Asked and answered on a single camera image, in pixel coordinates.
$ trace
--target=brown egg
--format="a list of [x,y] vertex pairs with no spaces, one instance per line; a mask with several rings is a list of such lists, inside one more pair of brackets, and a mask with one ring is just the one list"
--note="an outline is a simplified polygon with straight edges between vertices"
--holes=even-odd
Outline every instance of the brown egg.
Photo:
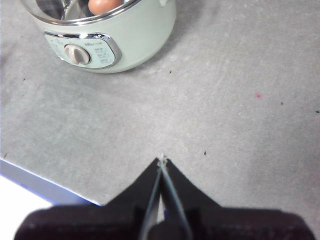
[[94,15],[108,12],[123,3],[123,0],[89,0],[88,7]]

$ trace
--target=concrete surface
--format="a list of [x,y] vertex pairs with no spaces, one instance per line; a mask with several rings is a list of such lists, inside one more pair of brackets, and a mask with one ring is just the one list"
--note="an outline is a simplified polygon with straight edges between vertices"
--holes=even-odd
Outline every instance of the concrete surface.
[[2,1],[1,157],[105,204],[164,152],[221,205],[297,213],[319,238],[320,2],[177,10],[155,57],[98,75]]

